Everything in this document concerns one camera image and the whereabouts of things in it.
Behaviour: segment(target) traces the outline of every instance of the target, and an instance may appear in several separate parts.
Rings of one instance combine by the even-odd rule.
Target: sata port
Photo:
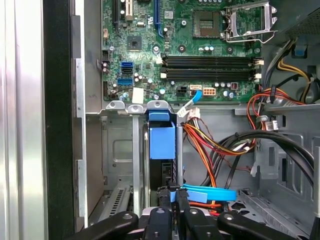
[[[202,85],[190,85],[189,89],[190,90],[201,90],[202,89]]]
[[[132,68],[122,68],[121,73],[122,74],[133,74],[134,70]]]
[[[133,68],[134,63],[132,61],[123,61],[123,62],[121,62],[121,67],[122,68]]]

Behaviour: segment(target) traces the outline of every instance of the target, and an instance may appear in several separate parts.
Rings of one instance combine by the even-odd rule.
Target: wire bundle
[[[271,90],[271,88],[269,88],[269,89],[263,91],[262,93],[258,93],[258,94],[256,94],[256,95],[254,95],[254,96],[249,100],[249,102],[248,102],[248,104],[247,104],[246,116],[247,116],[248,121],[249,121],[249,124],[250,124],[250,126],[251,126],[251,128],[252,128],[253,130],[257,129],[257,127],[256,127],[256,124],[254,123],[252,117],[250,116],[250,108],[252,109],[252,111],[253,111],[253,113],[254,113],[254,115],[255,115],[256,117],[260,117],[260,115],[261,115],[261,112],[260,112],[261,108],[259,107],[259,108],[258,108],[258,111],[255,109],[256,102],[257,102],[258,100],[260,100],[262,97],[267,99],[268,97],[271,96],[271,92],[272,92],[272,90]],[[302,102],[299,102],[299,101],[297,101],[297,100],[294,100],[294,99],[291,98],[288,94],[286,94],[284,91],[282,91],[282,90],[280,90],[280,89],[278,89],[278,88],[276,88],[276,90],[275,90],[275,95],[274,95],[274,97],[275,97],[275,98],[279,98],[279,99],[288,100],[288,101],[293,102],[293,103],[295,103],[295,104],[297,104],[297,105],[305,105],[305,104],[302,103]],[[260,127],[259,127],[259,128],[262,129],[262,130],[266,130],[266,126],[265,126],[265,124],[264,124],[263,122],[260,123]]]

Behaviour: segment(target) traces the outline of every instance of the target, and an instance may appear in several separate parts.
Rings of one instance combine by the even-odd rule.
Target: ventilation holes
[[[299,25],[293,26],[288,35],[320,35],[320,8],[309,15]]]
[[[119,189],[119,192],[118,192],[118,194],[117,194],[117,196],[115,198],[114,205],[113,205],[113,207],[111,209],[109,217],[111,217],[111,216],[116,214],[117,209],[118,209],[119,204],[120,204],[120,200],[121,200],[123,194],[124,194],[124,190],[123,189]]]

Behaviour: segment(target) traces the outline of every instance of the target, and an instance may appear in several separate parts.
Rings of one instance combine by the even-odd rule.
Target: orange wire
[[[205,208],[217,208],[221,207],[221,204],[205,204],[205,203],[199,203],[199,202],[190,202],[191,206],[198,206],[198,207],[205,207]]]

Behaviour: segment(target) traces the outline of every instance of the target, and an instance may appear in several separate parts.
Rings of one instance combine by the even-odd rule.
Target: blue plastic latch
[[[168,127],[150,127],[149,149],[151,160],[176,158],[176,127],[170,121]]]
[[[169,112],[167,110],[164,110],[164,111],[150,110],[149,121],[168,122],[170,121]]]
[[[204,204],[206,204],[208,201],[208,194],[207,193],[198,192],[198,191],[191,191],[191,190],[188,190],[186,192],[189,195],[188,200],[190,200],[190,201],[204,203]]]
[[[176,201],[176,195],[177,195],[177,191],[170,192],[170,202],[171,203],[174,203]]]
[[[184,184],[183,187],[186,188],[188,192],[192,191],[207,194],[207,201],[235,201],[237,199],[237,192],[234,190],[208,186],[193,186],[188,184]]]

